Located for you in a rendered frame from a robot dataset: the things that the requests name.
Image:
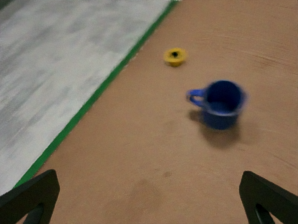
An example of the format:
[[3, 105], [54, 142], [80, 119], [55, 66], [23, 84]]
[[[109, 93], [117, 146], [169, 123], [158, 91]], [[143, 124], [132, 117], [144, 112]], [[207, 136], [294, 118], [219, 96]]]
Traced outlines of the blue mug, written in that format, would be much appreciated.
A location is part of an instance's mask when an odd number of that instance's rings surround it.
[[[205, 101], [197, 96], [204, 97]], [[208, 127], [220, 133], [236, 130], [252, 102], [249, 89], [244, 84], [230, 79], [217, 81], [207, 90], [194, 90], [191, 99], [204, 108], [204, 120]]]

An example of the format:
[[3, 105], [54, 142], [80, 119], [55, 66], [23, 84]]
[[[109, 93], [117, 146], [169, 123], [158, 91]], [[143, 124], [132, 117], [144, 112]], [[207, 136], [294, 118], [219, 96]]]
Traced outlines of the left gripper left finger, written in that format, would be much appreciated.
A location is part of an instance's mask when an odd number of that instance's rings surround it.
[[49, 224], [59, 195], [56, 171], [49, 169], [0, 196], [0, 224]]

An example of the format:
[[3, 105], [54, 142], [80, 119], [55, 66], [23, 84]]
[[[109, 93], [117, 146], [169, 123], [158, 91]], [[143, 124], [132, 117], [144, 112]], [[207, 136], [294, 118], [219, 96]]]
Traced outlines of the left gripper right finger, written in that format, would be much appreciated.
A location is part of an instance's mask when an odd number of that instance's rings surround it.
[[[244, 171], [239, 194], [249, 224], [298, 224], [298, 196], [252, 171]], [[271, 214], [270, 214], [271, 213]]]

